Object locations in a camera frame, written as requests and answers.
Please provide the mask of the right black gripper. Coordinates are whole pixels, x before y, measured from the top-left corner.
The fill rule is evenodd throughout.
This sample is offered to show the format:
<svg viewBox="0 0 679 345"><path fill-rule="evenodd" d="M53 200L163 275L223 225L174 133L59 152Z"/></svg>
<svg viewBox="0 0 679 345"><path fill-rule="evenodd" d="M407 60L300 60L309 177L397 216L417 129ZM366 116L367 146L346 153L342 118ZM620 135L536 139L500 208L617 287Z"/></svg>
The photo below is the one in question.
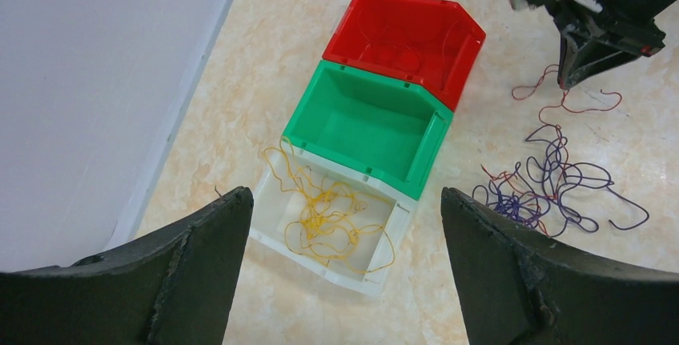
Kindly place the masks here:
<svg viewBox="0 0 679 345"><path fill-rule="evenodd" d="M560 34L557 82L570 90L592 76L665 47L665 32L655 17L676 0L595 0L596 13L575 0L554 0L546 8Z"/></svg>

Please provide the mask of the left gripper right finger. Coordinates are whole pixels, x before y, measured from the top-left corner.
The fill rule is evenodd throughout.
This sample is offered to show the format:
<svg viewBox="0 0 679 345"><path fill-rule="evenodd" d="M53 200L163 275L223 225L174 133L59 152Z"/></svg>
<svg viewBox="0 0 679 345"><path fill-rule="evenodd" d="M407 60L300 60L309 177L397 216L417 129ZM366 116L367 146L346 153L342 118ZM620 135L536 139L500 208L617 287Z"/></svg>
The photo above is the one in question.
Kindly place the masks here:
<svg viewBox="0 0 679 345"><path fill-rule="evenodd" d="M456 188L440 213L470 343L677 343L677 274L561 243Z"/></svg>

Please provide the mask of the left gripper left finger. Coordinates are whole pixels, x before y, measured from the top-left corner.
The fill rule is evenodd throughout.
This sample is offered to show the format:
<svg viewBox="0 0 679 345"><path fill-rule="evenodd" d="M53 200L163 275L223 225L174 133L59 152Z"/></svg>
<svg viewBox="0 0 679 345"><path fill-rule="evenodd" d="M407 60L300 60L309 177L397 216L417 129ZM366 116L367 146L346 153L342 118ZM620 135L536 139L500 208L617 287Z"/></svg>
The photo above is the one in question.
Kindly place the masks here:
<svg viewBox="0 0 679 345"><path fill-rule="evenodd" d="M220 344L253 208L236 187L68 267L2 273L2 343Z"/></svg>

